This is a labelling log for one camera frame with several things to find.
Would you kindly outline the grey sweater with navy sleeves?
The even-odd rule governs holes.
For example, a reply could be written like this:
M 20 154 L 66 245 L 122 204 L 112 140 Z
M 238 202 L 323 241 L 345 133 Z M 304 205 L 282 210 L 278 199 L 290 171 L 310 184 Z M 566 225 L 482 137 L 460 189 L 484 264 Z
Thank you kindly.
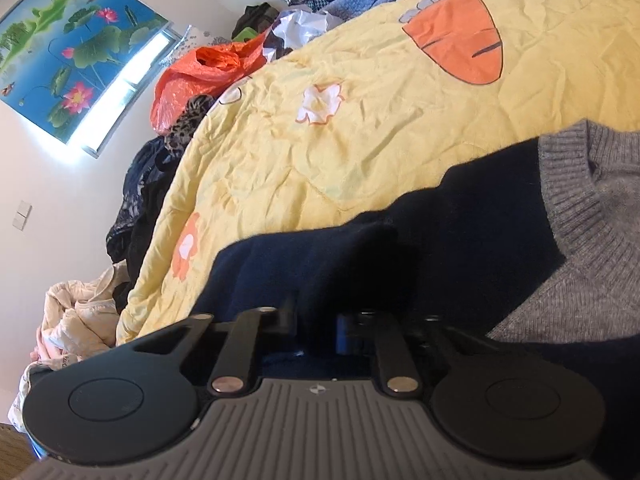
M 309 350 L 361 312 L 522 344 L 601 391 L 591 461 L 637 478 L 638 134 L 584 120 L 342 226 L 241 240 L 217 255 L 194 311 L 230 322 L 283 306 Z

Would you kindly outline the dark clothes beside bed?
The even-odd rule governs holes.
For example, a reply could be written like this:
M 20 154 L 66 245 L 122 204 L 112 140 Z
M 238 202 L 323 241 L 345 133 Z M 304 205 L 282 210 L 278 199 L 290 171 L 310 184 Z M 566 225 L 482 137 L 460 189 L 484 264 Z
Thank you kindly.
M 168 133 L 146 142 L 127 170 L 122 185 L 122 206 L 105 240 L 107 255 L 114 263 L 126 263 L 129 275 L 128 281 L 114 291 L 119 311 L 126 307 L 128 295 L 136 284 L 179 162 L 214 103 L 215 99 L 206 94 L 191 98 Z

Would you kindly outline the beige jacket on floor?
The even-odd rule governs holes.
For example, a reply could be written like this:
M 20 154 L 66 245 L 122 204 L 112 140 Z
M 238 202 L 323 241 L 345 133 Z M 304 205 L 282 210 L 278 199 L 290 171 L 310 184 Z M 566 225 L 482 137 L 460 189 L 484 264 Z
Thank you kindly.
M 38 373 L 60 370 L 115 347 L 119 313 L 114 290 L 128 281 L 127 263 L 122 261 L 92 282 L 71 280 L 47 290 L 32 362 L 22 374 L 8 411 L 15 430 L 26 431 L 23 406 Z

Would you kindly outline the yellow carrot print quilt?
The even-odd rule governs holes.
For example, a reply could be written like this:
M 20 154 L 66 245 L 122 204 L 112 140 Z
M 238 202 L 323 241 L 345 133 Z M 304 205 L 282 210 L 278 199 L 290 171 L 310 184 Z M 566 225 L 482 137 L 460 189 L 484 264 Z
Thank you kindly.
M 639 0 L 396 0 L 240 81 L 164 199 L 119 344 L 186 318 L 218 252 L 338 226 L 582 119 L 639 125 Z

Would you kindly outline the orange plastic bag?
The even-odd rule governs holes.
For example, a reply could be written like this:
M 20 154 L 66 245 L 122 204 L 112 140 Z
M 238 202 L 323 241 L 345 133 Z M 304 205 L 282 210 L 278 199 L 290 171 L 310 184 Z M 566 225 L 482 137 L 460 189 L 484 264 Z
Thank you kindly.
M 154 89 L 150 122 L 158 134 L 170 127 L 194 96 L 218 98 L 232 84 L 266 64 L 262 46 L 268 32 L 247 42 L 198 47 L 166 68 Z

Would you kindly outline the white crumpled cloth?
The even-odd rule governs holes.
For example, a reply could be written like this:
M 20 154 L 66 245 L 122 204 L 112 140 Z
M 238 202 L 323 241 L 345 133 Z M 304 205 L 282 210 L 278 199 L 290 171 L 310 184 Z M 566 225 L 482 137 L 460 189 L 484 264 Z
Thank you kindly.
M 312 12 L 308 6 L 294 6 L 282 11 L 273 22 L 262 44 L 262 56 L 267 63 L 277 61 L 343 23 L 326 11 Z

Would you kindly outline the lotus print window blind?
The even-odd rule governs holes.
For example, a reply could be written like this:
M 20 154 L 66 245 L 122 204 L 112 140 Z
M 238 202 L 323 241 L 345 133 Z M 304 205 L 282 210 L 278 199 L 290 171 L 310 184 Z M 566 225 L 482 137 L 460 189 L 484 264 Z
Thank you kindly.
M 1 19 L 2 102 L 97 153 L 175 42 L 140 0 L 20 0 Z

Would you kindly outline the white wall switch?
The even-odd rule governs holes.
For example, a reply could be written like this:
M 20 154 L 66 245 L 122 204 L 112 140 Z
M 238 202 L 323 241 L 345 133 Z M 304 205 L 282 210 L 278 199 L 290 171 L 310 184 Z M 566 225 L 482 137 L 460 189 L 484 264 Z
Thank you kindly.
M 12 226 L 19 231 L 23 231 L 31 212 L 32 205 L 30 203 L 21 202 L 17 207 L 12 221 Z

